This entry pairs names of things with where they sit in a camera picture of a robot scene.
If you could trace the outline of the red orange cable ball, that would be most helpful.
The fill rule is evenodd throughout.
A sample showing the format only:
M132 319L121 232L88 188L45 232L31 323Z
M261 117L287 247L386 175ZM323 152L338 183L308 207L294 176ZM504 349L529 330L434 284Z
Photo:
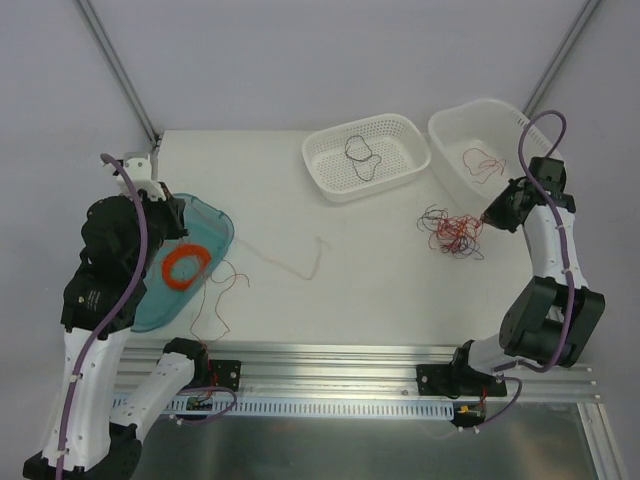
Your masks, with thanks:
M451 215L446 208L430 205L417 218L416 228L428 234L427 245L454 259L483 260L479 238L484 222L469 214Z

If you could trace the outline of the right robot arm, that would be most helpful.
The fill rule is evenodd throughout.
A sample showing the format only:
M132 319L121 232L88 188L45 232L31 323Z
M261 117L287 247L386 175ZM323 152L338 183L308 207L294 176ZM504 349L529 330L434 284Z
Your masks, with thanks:
M605 298L589 289L581 273L573 236L576 206L565 186L562 161L534 157L524 176L510 180L483 213L488 225L523 233L532 278L496 335L456 350L448 372L453 395L491 389L497 373L517 366L536 373L569 368L590 339Z

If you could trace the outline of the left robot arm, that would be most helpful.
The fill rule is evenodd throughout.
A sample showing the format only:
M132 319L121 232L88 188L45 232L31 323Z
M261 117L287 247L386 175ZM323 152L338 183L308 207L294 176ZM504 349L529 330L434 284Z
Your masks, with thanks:
M24 463L24 478L130 478L170 400L185 387L207 384L204 347L175 338L128 402L112 406L120 358L147 292L146 273L165 241L186 235L185 205L172 195L152 201L139 192L89 208L81 263L63 293L62 397L45 446Z

